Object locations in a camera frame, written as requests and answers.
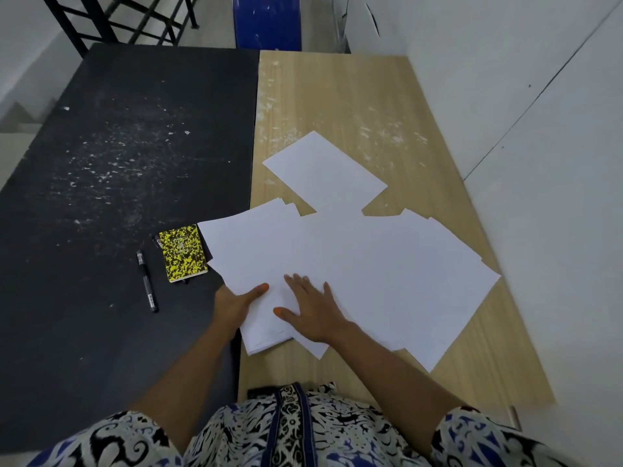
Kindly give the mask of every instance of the black tabletop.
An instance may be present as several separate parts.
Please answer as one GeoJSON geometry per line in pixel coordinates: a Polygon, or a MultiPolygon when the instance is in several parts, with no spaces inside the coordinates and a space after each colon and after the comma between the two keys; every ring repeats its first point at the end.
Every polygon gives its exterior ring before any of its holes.
{"type": "MultiPolygon", "coordinates": [[[[248,209],[258,62],[104,44],[82,62],[0,193],[0,451],[126,408],[209,325],[220,277],[169,284],[147,237],[248,209]]],[[[236,399],[233,359],[205,417],[236,399]]]]}

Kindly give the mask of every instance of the person's left hand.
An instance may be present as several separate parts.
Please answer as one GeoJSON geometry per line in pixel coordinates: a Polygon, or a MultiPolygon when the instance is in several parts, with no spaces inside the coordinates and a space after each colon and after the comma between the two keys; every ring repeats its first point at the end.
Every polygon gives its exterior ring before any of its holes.
{"type": "Polygon", "coordinates": [[[218,327],[230,339],[233,339],[236,330],[247,317],[249,305],[268,290],[269,284],[262,283],[243,295],[234,295],[226,285],[223,285],[216,291],[216,296],[214,297],[212,325],[218,327]]]}

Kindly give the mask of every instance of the blue plastic surface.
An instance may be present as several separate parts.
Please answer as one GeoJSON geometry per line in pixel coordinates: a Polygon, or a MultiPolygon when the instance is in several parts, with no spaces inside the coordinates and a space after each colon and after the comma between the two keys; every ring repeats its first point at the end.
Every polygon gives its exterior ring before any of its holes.
{"type": "Polygon", "coordinates": [[[233,0],[233,2],[238,47],[301,50],[299,0],[233,0]]]}

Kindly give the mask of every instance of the person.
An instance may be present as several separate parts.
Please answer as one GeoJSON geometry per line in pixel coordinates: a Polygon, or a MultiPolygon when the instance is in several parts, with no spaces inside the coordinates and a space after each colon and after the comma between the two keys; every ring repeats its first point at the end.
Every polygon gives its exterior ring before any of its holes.
{"type": "Polygon", "coordinates": [[[300,314],[275,314],[325,342],[361,379],[382,411],[340,397],[332,384],[299,384],[219,409],[197,434],[220,354],[262,284],[234,295],[222,286],[213,321],[196,344],[128,411],[40,453],[32,467],[167,466],[575,466],[563,454],[496,424],[372,340],[340,312],[324,284],[285,276],[300,314]]]}

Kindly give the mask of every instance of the black metal railing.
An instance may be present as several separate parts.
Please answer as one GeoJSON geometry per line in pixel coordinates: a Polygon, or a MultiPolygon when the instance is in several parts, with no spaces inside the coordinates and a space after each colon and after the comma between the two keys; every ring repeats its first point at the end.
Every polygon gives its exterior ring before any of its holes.
{"type": "Polygon", "coordinates": [[[58,21],[58,24],[60,24],[62,29],[65,31],[67,37],[82,57],[84,57],[89,51],[84,43],[85,39],[106,43],[120,42],[115,34],[115,31],[113,30],[113,27],[132,32],[132,35],[128,40],[128,44],[136,43],[138,37],[143,35],[145,37],[157,39],[158,45],[164,45],[165,43],[167,43],[168,45],[173,46],[176,46],[179,43],[179,39],[181,38],[184,29],[186,28],[186,24],[188,24],[189,21],[191,22],[191,27],[193,29],[197,29],[199,27],[194,15],[194,5],[197,0],[177,0],[175,8],[173,9],[173,13],[171,13],[170,17],[164,16],[156,11],[160,0],[153,0],[150,6],[141,5],[134,0],[112,0],[110,4],[106,7],[106,10],[102,9],[98,0],[80,0],[86,12],[71,8],[69,6],[63,6],[58,3],[58,0],[43,1],[48,6],[48,8],[58,21]],[[182,6],[183,2],[186,3],[188,13],[184,18],[184,21],[182,23],[179,23],[175,21],[175,17],[177,16],[177,13],[179,12],[179,9],[182,6]],[[115,13],[115,10],[121,5],[127,6],[143,14],[143,17],[140,23],[138,23],[137,27],[127,26],[110,20],[110,17],[113,15],[113,13],[115,13]],[[100,36],[97,37],[90,34],[78,32],[74,27],[73,23],[67,17],[67,14],[90,19],[95,25],[95,28],[97,29],[100,36]],[[160,36],[146,32],[144,30],[150,18],[153,18],[165,24],[165,29],[162,31],[162,34],[160,34],[160,36]],[[175,34],[174,28],[178,30],[177,35],[175,34]]]}

